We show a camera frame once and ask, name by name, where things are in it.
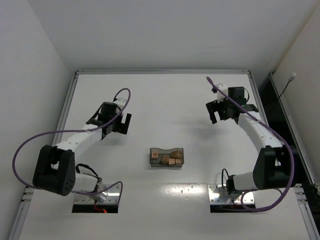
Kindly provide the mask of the grey plastic tray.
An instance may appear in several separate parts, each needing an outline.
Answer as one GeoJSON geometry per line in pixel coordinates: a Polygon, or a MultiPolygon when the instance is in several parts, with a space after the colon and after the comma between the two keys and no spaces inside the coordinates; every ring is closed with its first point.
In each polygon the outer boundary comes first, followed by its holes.
{"type": "Polygon", "coordinates": [[[181,147],[172,149],[150,148],[149,164],[153,168],[182,168],[184,163],[184,149],[181,147]]]}

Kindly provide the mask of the long wood block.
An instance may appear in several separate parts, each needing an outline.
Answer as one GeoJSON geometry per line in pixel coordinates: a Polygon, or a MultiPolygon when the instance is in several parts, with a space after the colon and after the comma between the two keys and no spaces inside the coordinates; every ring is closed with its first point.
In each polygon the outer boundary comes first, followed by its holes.
{"type": "Polygon", "coordinates": [[[165,154],[165,155],[161,158],[161,164],[167,166],[167,165],[168,165],[168,160],[169,160],[169,158],[170,158],[170,157],[165,154]]]}

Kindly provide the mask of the wood cube red letter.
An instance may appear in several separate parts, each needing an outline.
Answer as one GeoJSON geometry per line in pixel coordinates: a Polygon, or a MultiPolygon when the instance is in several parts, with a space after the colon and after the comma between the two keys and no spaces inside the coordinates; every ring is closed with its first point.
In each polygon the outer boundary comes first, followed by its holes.
{"type": "Polygon", "coordinates": [[[176,164],[176,159],[175,158],[169,158],[168,159],[168,165],[175,165],[176,164]]]}

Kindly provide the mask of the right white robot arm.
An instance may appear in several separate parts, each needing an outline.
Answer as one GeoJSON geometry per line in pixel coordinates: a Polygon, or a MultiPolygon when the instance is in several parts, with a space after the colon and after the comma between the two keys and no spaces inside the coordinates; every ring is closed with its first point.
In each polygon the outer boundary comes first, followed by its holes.
{"type": "Polygon", "coordinates": [[[295,151],[268,128],[257,107],[247,103],[245,88],[218,84],[212,91],[217,98],[206,104],[211,122],[217,123],[215,114],[222,121],[234,120],[245,131],[258,153],[252,171],[228,177],[226,191],[231,194],[293,187],[296,184],[295,151]]]}

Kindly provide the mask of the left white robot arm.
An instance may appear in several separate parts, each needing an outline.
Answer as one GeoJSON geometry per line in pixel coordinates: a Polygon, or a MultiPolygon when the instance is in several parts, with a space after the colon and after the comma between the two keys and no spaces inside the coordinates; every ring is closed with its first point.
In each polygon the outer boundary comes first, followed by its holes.
{"type": "Polygon", "coordinates": [[[112,132],[127,134],[132,115],[123,115],[126,106],[127,100],[123,98],[103,102],[80,132],[56,145],[43,146],[35,167],[33,186],[61,196],[99,192],[101,178],[95,172],[81,173],[78,158],[112,132]]]}

